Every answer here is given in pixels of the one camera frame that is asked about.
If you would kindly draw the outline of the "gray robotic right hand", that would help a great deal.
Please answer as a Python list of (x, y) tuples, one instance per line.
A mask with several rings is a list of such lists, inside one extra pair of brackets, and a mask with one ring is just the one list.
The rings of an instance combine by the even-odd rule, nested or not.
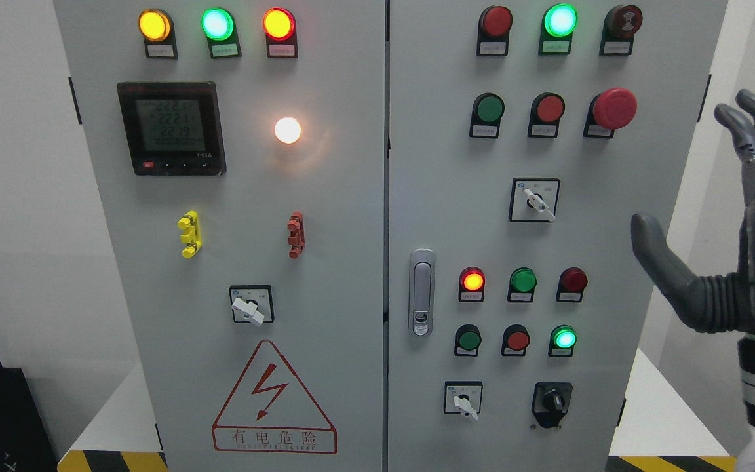
[(755, 335), (755, 93), (740, 90), (736, 107), (716, 106), (717, 122), (731, 132), (742, 167), (744, 215), (736, 271), (698, 276), (668, 247), (650, 215), (631, 218), (631, 243), (642, 269), (686, 326), (702, 334), (737, 330)]

